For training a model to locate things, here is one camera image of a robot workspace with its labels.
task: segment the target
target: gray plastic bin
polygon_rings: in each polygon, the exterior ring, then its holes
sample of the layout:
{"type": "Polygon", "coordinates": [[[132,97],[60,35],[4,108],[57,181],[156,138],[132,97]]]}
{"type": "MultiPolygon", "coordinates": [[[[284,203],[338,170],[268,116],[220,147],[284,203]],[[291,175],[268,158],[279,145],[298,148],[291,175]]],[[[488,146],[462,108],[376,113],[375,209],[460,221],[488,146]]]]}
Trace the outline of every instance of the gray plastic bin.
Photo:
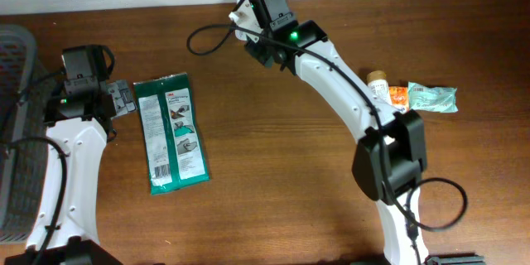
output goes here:
{"type": "MultiPolygon", "coordinates": [[[[46,75],[36,58],[33,35],[21,26],[0,25],[0,121],[17,93],[46,75]]],[[[5,141],[45,136],[44,107],[55,81],[49,79],[21,99],[9,116],[5,141]]],[[[41,202],[47,163],[47,145],[25,143],[18,150],[0,152],[0,244],[20,243],[29,236],[41,202]]]]}

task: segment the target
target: mint green plastic packet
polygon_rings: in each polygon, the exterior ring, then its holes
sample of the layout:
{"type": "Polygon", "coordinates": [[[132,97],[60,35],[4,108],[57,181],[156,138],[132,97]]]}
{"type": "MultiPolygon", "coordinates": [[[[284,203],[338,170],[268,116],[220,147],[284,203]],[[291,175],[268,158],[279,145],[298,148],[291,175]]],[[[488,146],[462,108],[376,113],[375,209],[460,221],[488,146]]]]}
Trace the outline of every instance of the mint green plastic packet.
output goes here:
{"type": "Polygon", "coordinates": [[[187,74],[134,83],[151,195],[208,181],[187,74]]]}
{"type": "Polygon", "coordinates": [[[456,88],[427,88],[408,82],[408,103],[410,108],[440,113],[458,112],[456,107],[456,88]]]}

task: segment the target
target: wooden table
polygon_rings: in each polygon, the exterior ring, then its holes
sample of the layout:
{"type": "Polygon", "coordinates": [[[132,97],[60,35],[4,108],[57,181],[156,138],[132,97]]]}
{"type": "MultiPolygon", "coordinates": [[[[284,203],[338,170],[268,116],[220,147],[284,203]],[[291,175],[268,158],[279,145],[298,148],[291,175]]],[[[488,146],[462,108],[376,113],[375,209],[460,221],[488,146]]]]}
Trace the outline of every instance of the wooden table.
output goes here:
{"type": "MultiPolygon", "coordinates": [[[[459,112],[421,113],[425,177],[461,183],[464,221],[424,233],[433,254],[477,252],[488,264],[530,258],[530,0],[300,0],[346,63],[390,84],[458,87],[459,112]]],[[[288,72],[263,68],[231,38],[214,55],[186,50],[193,29],[227,22],[232,5],[155,7],[0,17],[27,27],[49,70],[61,50],[108,45],[114,80],[187,72],[211,181],[151,196],[137,114],[114,122],[118,138],[99,172],[101,245],[126,264],[288,264],[383,253],[375,205],[351,175],[354,139],[318,93],[288,72]]],[[[223,31],[195,46],[212,46],[223,31]]],[[[451,219],[460,198],[429,185],[422,220],[451,219]]],[[[23,252],[2,246],[0,257],[23,252]]]]}

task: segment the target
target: green package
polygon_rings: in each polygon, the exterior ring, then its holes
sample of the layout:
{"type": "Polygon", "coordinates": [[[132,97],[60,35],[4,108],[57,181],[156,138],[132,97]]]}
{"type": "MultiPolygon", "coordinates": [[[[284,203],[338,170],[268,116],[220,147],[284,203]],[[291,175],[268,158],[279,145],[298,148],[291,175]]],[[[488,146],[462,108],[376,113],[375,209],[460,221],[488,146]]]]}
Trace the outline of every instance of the green package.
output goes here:
{"type": "Polygon", "coordinates": [[[208,181],[187,74],[134,83],[151,195],[208,181]]]}

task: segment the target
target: orange snack packet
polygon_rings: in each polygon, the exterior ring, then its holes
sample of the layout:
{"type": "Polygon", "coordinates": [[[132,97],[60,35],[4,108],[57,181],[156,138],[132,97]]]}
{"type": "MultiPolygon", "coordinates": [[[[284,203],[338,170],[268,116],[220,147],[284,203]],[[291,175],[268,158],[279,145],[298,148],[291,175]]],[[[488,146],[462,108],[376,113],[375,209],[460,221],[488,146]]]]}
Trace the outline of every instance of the orange snack packet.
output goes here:
{"type": "Polygon", "coordinates": [[[389,87],[390,99],[392,106],[397,108],[400,113],[408,111],[408,88],[407,87],[389,87]]]}

